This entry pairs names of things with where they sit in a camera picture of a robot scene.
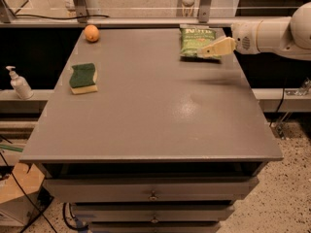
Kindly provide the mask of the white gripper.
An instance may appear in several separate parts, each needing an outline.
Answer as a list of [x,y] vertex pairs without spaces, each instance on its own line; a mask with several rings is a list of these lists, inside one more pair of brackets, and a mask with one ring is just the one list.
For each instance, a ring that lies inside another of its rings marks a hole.
[[197,50],[200,58],[228,55],[235,48],[242,54],[258,54],[258,21],[237,22],[231,25],[232,38],[222,36],[208,46]]

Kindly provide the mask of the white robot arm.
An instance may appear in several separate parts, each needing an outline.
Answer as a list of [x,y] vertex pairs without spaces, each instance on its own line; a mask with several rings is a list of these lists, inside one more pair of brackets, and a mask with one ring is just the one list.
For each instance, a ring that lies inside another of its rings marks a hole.
[[299,7],[291,17],[251,20],[231,25],[231,37],[220,37],[197,56],[209,58],[235,50],[242,54],[271,52],[296,60],[311,60],[311,3]]

